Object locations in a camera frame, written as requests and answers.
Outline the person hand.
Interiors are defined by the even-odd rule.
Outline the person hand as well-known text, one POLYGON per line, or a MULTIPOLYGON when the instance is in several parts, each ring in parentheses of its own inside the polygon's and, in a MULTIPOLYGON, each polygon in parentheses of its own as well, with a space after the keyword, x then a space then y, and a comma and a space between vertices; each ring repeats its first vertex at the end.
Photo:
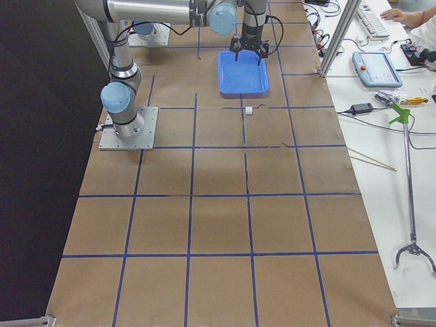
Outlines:
POLYGON ((398 9, 390 9, 382 12, 380 18, 383 20, 392 20, 395 22, 402 22, 405 17, 405 13, 398 9))

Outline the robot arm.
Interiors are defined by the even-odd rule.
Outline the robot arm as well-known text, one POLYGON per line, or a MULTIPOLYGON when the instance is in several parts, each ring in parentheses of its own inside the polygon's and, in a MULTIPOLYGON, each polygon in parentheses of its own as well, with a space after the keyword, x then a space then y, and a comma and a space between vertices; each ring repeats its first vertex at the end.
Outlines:
POLYGON ((134 105, 142 73, 131 56, 126 21, 210 27, 219 35, 233 34, 230 51, 234 54, 249 50, 259 59, 268 56, 268 42, 261 39, 267 21, 267 1, 76 1, 75 4, 98 22, 106 42, 110 83, 102 89, 101 100, 119 140, 135 140, 145 124, 134 105), (239 35, 233 33, 238 7, 244 9, 239 35))
POLYGON ((140 22, 133 20, 132 21, 133 30, 135 33, 139 35, 157 35, 161 32, 161 29, 158 27, 157 23, 152 22, 140 22))

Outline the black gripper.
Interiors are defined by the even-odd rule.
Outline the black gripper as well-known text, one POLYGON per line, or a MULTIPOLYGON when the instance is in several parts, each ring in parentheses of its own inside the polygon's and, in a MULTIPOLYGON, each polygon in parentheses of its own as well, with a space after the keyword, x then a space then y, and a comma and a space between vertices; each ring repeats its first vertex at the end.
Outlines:
POLYGON ((249 26, 243 23, 240 34, 232 36, 230 41, 229 51, 235 55, 235 61, 238 61, 238 54, 241 50, 257 51, 258 65, 262 59, 269 56, 269 43, 268 40, 261 41, 263 26, 249 26))

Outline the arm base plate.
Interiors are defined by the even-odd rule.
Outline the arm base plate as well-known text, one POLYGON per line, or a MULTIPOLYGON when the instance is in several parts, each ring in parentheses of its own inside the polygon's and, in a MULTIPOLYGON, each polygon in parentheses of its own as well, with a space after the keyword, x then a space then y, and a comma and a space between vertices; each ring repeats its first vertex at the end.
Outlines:
POLYGON ((137 25, 129 32, 131 48, 166 47, 169 42, 170 29, 157 23, 137 25))
POLYGON ((102 151, 152 151, 155 143, 158 107, 136 107, 137 115, 134 121, 127 125, 117 125, 112 122, 109 114, 99 141, 102 151))

